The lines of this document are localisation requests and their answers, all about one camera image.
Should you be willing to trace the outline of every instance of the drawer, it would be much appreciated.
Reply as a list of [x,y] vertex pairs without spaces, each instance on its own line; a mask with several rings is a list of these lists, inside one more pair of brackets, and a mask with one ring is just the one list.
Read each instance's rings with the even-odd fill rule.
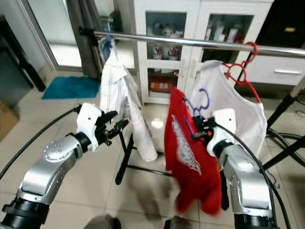
[[246,69],[250,82],[297,85],[305,75],[305,59],[258,55]]

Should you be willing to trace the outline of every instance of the white cabinet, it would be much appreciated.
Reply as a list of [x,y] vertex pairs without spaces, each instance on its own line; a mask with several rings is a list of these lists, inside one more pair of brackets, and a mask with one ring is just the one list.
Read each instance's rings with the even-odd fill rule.
[[258,55],[246,69],[250,82],[297,85],[305,75],[305,60]]
[[[224,42],[255,41],[271,0],[134,0],[136,33]],[[142,102],[168,104],[171,88],[187,92],[201,63],[241,62],[247,52],[138,42]],[[233,69],[237,78],[240,69]]]

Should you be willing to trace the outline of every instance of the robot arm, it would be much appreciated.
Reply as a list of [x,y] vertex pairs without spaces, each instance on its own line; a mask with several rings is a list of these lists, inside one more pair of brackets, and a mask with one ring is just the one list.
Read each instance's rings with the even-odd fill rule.
[[197,128],[213,128],[213,137],[207,145],[207,150],[210,155],[218,157],[229,181],[235,228],[273,228],[269,187],[258,164],[241,146],[235,144],[235,139],[230,134],[214,125],[218,123],[234,133],[234,110],[218,110],[213,112],[212,116],[211,119],[201,122],[201,126]]
[[49,206],[53,202],[64,176],[88,150],[98,145],[111,145],[111,139],[128,124],[118,122],[111,131],[105,124],[117,112],[103,113],[91,104],[83,104],[77,119],[77,134],[69,134],[48,144],[40,159],[26,172],[15,199],[5,205],[6,216],[0,229],[39,229],[45,223]]

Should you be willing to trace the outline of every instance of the blue rug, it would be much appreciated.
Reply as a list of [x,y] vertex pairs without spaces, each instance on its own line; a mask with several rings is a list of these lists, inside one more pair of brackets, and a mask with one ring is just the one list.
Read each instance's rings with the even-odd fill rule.
[[42,99],[95,98],[101,83],[88,76],[58,76],[46,89]]

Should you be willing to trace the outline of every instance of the door frame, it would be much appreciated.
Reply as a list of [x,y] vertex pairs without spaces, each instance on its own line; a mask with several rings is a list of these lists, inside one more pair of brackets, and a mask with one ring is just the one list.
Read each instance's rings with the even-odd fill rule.
[[47,63],[49,64],[51,69],[57,70],[57,71],[82,72],[81,67],[58,65],[58,63],[53,55],[53,52],[50,49],[50,46],[49,46],[46,38],[44,37],[43,32],[41,31],[41,28],[37,22],[37,19],[34,15],[34,12],[32,11],[32,8],[31,8],[28,0],[17,0],[17,3],[21,9],[21,12],[24,15],[25,20],[28,22],[28,24],[30,26],[32,34],[35,37],[35,40],[36,40],[37,44],[39,45],[41,52],[43,53],[44,57],[46,58]]

